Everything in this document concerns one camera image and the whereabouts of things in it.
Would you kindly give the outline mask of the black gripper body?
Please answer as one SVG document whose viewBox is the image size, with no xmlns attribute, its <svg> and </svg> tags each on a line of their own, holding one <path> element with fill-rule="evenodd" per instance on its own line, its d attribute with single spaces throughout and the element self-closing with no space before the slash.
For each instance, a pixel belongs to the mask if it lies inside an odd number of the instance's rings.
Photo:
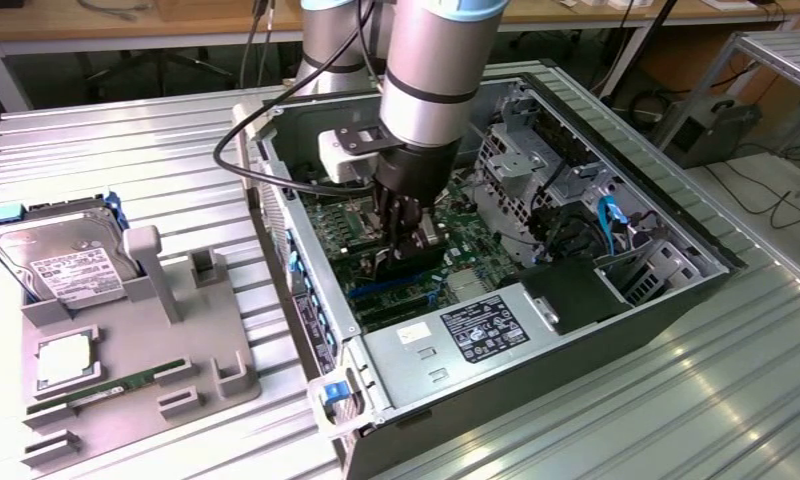
<svg viewBox="0 0 800 480">
<path fill-rule="evenodd" d="M 461 144 L 455 140 L 439 147 L 401 145 L 383 150 L 374 175 L 375 205 L 387 208 L 399 199 L 431 207 L 447 186 Z"/>
</svg>

